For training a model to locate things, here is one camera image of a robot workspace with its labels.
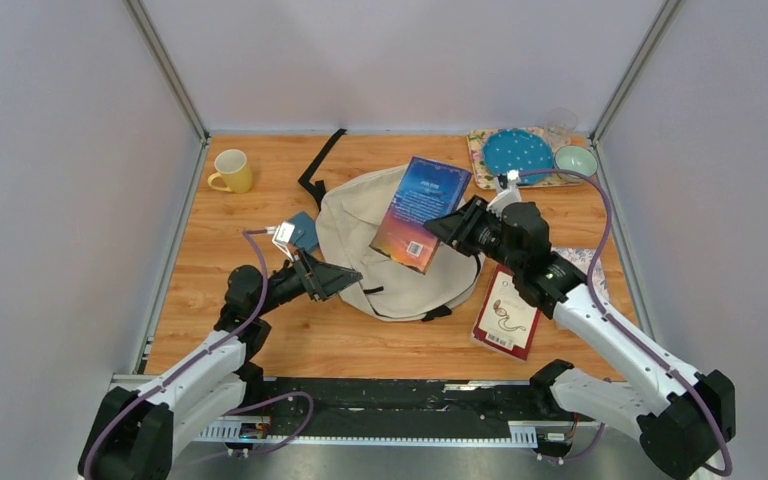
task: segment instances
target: mug rim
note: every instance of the mug rim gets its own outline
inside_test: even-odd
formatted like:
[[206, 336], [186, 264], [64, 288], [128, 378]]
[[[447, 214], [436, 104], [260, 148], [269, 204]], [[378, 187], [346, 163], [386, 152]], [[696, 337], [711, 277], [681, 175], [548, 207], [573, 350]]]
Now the mug rim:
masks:
[[[234, 170], [222, 170], [221, 168], [219, 168], [219, 159], [222, 158], [222, 155], [225, 155], [226, 153], [235, 153], [235, 154], [239, 153], [240, 155], [242, 155], [242, 160], [243, 160], [242, 164], [240, 164], [240, 166], [237, 167]], [[219, 152], [219, 155], [217, 155], [216, 158], [213, 159], [213, 168], [215, 168], [216, 171], [219, 172], [219, 173], [223, 173], [225, 175], [231, 175], [233, 173], [237, 173], [240, 170], [246, 168], [246, 164], [248, 164], [248, 163], [249, 163], [249, 158], [246, 155], [246, 152], [244, 152], [244, 151], [242, 151], [240, 149], [237, 149], [237, 148], [229, 148], [228, 150], [224, 150], [222, 152]]]

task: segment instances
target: wooden tabletop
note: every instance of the wooden tabletop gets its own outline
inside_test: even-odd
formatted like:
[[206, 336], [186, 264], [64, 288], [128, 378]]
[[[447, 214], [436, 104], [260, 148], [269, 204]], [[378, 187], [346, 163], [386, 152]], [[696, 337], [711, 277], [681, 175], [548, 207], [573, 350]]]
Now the wooden tabletop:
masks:
[[[257, 265], [243, 229], [277, 225], [304, 210], [318, 211], [296, 182], [327, 136], [217, 136], [212, 140], [193, 203], [146, 373], [161, 373], [204, 339], [223, 305], [228, 274]], [[227, 149], [248, 155], [254, 187], [246, 194], [211, 190], [213, 160]], [[412, 156], [469, 168], [464, 136], [346, 135], [337, 142], [314, 179], [333, 188], [366, 172], [406, 164]], [[597, 192], [587, 185], [523, 190], [549, 222], [556, 247], [595, 248], [605, 225]], [[474, 183], [465, 198], [493, 192]], [[270, 270], [284, 257], [265, 235], [257, 237]], [[612, 303], [634, 318], [616, 249], [611, 242], [603, 265]], [[619, 378], [584, 341], [540, 317], [526, 362], [513, 360], [470, 340], [470, 332], [495, 263], [487, 260], [472, 297], [453, 315], [431, 322], [383, 322], [335, 297], [314, 303], [307, 297], [282, 305], [264, 319], [272, 333], [253, 359], [269, 376], [514, 380], [527, 379], [562, 358], [596, 377]]]

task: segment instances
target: mug handle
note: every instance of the mug handle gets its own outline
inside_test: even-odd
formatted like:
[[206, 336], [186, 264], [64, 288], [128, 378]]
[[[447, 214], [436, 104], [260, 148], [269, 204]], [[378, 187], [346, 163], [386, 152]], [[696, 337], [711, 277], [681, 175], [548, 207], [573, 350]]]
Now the mug handle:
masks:
[[216, 180], [217, 178], [221, 177], [221, 176], [222, 176], [222, 174], [219, 173], [219, 172], [210, 174], [210, 176], [207, 177], [207, 184], [208, 184], [208, 186], [210, 186], [210, 188], [212, 188], [214, 190], [219, 190], [220, 192], [230, 192], [231, 191], [231, 187], [228, 187], [228, 186], [220, 187], [219, 185], [214, 185], [213, 184], [213, 181]]

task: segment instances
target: yellow mug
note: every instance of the yellow mug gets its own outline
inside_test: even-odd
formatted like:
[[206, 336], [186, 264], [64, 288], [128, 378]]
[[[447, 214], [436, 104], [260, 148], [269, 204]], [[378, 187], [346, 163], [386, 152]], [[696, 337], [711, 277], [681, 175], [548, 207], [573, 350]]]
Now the yellow mug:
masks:
[[[252, 173], [246, 154], [242, 150], [225, 150], [213, 161], [216, 173], [207, 177], [207, 184], [220, 192], [246, 193], [251, 190]], [[225, 186], [216, 185], [216, 179], [222, 178]]]

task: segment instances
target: light green bowl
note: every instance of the light green bowl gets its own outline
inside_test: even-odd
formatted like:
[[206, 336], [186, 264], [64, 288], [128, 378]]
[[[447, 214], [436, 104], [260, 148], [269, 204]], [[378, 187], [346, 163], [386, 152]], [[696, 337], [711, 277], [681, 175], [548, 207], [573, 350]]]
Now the light green bowl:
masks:
[[[596, 173], [598, 162], [596, 161], [596, 157], [594, 157], [586, 148], [569, 145], [561, 147], [558, 149], [558, 152], [555, 153], [555, 166], [563, 170], [572, 170], [582, 175], [592, 177], [593, 174]], [[565, 175], [562, 173], [559, 173], [558, 175], [568, 182], [580, 183], [584, 181], [572, 175]]]

